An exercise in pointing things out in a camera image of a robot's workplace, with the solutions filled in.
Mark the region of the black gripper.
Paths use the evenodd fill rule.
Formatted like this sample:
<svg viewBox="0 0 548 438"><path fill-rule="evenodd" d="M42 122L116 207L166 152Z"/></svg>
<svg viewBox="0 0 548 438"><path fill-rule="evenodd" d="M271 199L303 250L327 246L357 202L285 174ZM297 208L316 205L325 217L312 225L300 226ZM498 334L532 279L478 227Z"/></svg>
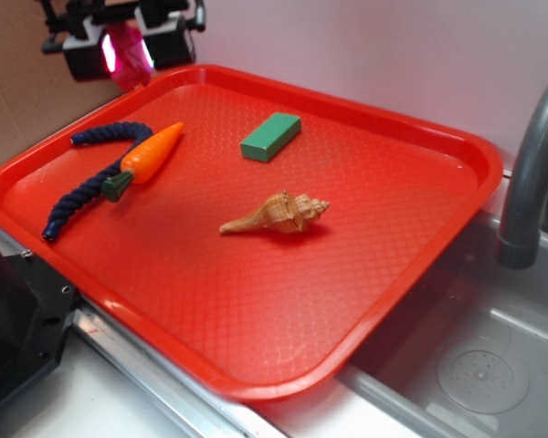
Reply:
<svg viewBox="0 0 548 438"><path fill-rule="evenodd" d="M39 1L49 36L43 53L61 53L77 82L109 79L101 25L136 18L153 66L157 70L194 64L193 39L182 14L188 1ZM68 34L58 42L58 35Z"/></svg>

